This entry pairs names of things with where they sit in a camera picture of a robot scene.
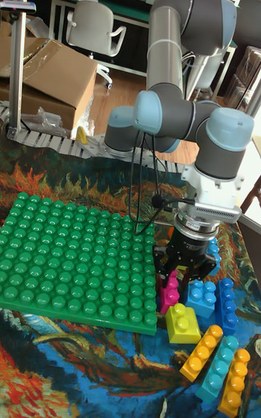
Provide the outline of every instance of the orange block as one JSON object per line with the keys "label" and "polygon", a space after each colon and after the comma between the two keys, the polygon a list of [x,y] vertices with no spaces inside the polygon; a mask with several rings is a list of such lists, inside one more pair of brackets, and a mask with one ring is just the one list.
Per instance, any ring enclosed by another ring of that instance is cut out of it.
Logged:
{"label": "orange block", "polygon": [[228,371],[222,398],[217,410],[229,418],[235,418],[241,405],[241,395],[244,390],[244,380],[247,375],[247,363],[250,360],[248,351],[240,348],[236,351]]}
{"label": "orange block", "polygon": [[198,345],[181,367],[180,372],[183,376],[186,376],[191,382],[198,377],[222,336],[223,331],[218,325],[213,324],[209,327],[203,338],[199,341]]}

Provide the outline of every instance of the light blue block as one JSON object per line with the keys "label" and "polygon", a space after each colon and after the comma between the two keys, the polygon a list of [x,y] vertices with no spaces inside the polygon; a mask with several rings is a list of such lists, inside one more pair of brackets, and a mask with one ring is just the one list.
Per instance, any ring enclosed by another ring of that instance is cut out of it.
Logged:
{"label": "light blue block", "polygon": [[239,342],[234,336],[227,336],[221,340],[210,369],[196,391],[196,396],[203,402],[210,404],[217,398],[238,346]]}
{"label": "light blue block", "polygon": [[218,253],[219,248],[217,246],[217,239],[216,237],[214,237],[214,239],[211,239],[210,243],[207,246],[207,250],[206,250],[206,254],[208,255],[213,255],[213,257],[215,257],[215,261],[216,261],[216,267],[214,267],[214,269],[211,271],[209,276],[215,276],[216,274],[218,274],[219,270],[220,270],[220,262],[221,262],[221,257]]}
{"label": "light blue block", "polygon": [[193,281],[188,285],[185,306],[193,308],[196,315],[209,318],[215,310],[215,289],[216,286],[211,281],[204,284],[202,281]]}

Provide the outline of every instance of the desk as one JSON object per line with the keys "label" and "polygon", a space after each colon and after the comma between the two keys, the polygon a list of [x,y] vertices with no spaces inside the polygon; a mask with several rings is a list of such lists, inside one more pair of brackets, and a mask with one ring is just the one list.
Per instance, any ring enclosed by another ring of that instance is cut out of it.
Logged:
{"label": "desk", "polygon": [[[0,155],[1,222],[21,190],[126,213],[130,166],[125,162],[26,147],[6,138],[1,121]],[[185,192],[180,174],[167,173],[162,188],[168,197]],[[153,190],[153,171],[145,168],[145,213]],[[166,231],[158,229],[157,241],[164,244],[166,238]],[[230,276],[236,288],[236,336],[252,357],[242,416],[258,418],[261,293],[237,225],[222,225],[218,242],[222,276]],[[206,320],[199,319],[199,326],[204,332]],[[0,416],[159,418],[164,409],[166,418],[221,418],[218,401],[203,405],[194,394],[199,382],[191,384],[179,373],[193,348],[169,344],[160,314],[151,337],[1,309]]]}

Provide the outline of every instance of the green baseplate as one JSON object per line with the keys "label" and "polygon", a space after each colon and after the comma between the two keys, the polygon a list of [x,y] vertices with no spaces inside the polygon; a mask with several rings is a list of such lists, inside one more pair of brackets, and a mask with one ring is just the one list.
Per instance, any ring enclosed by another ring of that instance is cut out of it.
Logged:
{"label": "green baseplate", "polygon": [[154,227],[18,194],[0,230],[0,306],[154,335]]}

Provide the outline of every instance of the office chair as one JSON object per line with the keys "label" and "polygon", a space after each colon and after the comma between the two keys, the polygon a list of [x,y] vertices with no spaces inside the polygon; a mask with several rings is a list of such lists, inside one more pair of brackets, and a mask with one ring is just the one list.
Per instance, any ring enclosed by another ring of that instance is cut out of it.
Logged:
{"label": "office chair", "polygon": [[[80,1],[74,12],[68,13],[67,20],[66,41],[69,45],[91,51],[90,58],[94,58],[93,52],[109,57],[115,57],[119,53],[126,27],[120,26],[112,31],[113,13],[105,5],[94,1]],[[118,42],[112,42],[112,37],[118,34]],[[109,68],[98,63],[97,73],[106,79],[106,86],[110,89],[112,79],[109,77]]]}

